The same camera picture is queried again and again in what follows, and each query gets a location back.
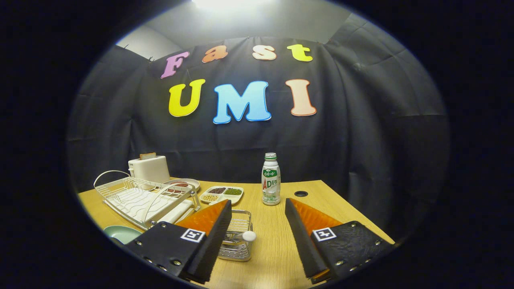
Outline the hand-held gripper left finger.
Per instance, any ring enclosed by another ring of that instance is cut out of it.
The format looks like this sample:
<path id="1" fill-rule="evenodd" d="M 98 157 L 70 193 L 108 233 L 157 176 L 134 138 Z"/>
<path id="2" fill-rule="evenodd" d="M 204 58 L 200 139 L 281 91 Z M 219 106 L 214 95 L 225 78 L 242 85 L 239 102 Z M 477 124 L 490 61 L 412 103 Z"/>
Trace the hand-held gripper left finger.
<path id="1" fill-rule="evenodd" d="M 166 275 L 204 284 L 210 280 L 232 215 L 231 201 L 220 201 L 176 224 L 159 222 L 125 248 Z"/>

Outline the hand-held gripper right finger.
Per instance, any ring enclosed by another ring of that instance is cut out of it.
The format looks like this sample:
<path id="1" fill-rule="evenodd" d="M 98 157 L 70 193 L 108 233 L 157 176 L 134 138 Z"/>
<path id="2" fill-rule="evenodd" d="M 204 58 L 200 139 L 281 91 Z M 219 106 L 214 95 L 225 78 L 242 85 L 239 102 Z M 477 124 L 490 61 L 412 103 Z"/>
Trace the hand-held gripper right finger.
<path id="1" fill-rule="evenodd" d="M 286 199 L 285 216 L 312 284 L 345 279 L 394 248 L 358 221 L 342 223 L 295 199 Z"/>

